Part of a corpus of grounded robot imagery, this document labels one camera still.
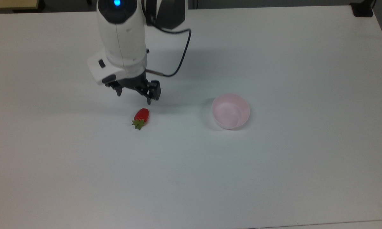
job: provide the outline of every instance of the white table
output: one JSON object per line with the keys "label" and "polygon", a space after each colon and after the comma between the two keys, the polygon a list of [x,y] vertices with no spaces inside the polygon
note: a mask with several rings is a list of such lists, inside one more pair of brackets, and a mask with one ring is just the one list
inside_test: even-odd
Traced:
{"label": "white table", "polygon": [[[382,32],[349,6],[190,10],[159,101],[86,59],[95,13],[0,15],[0,229],[243,229],[382,220]],[[170,73],[186,35],[146,29]],[[239,130],[213,98],[251,106]],[[131,120],[147,107],[141,131]]]}
{"label": "white table", "polygon": [[334,223],[305,226],[272,227],[274,229],[382,229],[382,221],[368,221],[356,223]]}

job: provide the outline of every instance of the strawberry leaves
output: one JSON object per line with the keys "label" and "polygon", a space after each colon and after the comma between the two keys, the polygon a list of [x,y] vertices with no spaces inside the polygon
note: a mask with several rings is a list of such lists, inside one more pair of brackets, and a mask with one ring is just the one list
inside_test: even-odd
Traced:
{"label": "strawberry leaves", "polygon": [[144,119],[141,120],[132,120],[132,125],[134,126],[135,129],[141,130],[141,128],[144,126],[145,122]]}

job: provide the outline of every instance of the bowl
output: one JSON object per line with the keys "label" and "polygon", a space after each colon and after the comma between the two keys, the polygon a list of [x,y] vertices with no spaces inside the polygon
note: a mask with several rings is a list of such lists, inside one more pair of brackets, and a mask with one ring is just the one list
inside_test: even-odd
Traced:
{"label": "bowl", "polygon": [[212,102],[215,122],[223,129],[242,126],[249,118],[248,102],[237,94],[223,94]]}

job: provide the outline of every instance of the strawberry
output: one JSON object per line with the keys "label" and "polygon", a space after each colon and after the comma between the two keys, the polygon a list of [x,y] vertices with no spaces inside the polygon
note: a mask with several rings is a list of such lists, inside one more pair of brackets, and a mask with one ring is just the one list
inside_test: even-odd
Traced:
{"label": "strawberry", "polygon": [[142,108],[134,116],[132,125],[134,126],[135,129],[140,130],[146,124],[148,119],[149,119],[149,110]]}

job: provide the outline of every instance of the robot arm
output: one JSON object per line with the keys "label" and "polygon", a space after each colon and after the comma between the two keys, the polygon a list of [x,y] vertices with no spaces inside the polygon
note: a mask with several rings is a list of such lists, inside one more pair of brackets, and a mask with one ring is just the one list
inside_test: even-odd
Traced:
{"label": "robot arm", "polygon": [[186,7],[184,0],[98,0],[96,14],[105,48],[87,60],[96,82],[112,87],[118,96],[127,87],[145,96],[148,104],[158,100],[159,82],[146,79],[144,26],[148,22],[159,29],[175,28],[184,21]]}

